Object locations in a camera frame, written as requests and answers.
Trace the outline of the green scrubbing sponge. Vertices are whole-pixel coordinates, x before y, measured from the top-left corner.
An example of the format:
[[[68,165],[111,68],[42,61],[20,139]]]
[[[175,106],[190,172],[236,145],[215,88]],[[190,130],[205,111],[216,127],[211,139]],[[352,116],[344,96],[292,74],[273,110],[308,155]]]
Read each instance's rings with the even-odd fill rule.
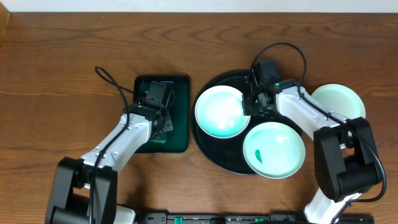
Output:
[[[154,139],[151,140],[154,143],[164,144],[167,141],[167,134],[158,134]]]

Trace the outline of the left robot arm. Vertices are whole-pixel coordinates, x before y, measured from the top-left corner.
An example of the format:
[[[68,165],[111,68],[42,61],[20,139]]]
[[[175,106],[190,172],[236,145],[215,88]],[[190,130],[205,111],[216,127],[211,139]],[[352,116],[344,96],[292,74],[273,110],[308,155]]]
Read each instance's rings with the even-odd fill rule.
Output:
[[[146,142],[172,130],[169,108],[134,103],[90,152],[57,165],[46,223],[134,223],[136,212],[117,203],[118,175]]]

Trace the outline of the white plate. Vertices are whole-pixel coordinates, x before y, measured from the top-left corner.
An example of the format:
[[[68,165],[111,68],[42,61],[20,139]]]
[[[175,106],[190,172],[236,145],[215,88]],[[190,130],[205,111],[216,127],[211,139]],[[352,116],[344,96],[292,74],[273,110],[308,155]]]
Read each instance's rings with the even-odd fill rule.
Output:
[[[197,125],[207,135],[228,139],[242,133],[251,117],[243,112],[243,94],[227,86],[213,86],[201,93],[195,103]]]

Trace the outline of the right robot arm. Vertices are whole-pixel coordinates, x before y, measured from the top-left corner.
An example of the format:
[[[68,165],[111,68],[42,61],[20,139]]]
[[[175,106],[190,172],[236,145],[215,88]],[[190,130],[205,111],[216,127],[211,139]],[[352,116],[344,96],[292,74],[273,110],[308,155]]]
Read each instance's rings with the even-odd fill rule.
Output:
[[[386,192],[386,172],[363,117],[350,119],[314,100],[299,83],[266,80],[243,95],[245,115],[269,108],[295,123],[313,140],[318,190],[304,208],[310,223],[336,223],[352,203],[369,203]],[[289,126],[266,122],[253,127],[243,143],[249,167],[272,179],[288,177],[303,164],[303,142]]]

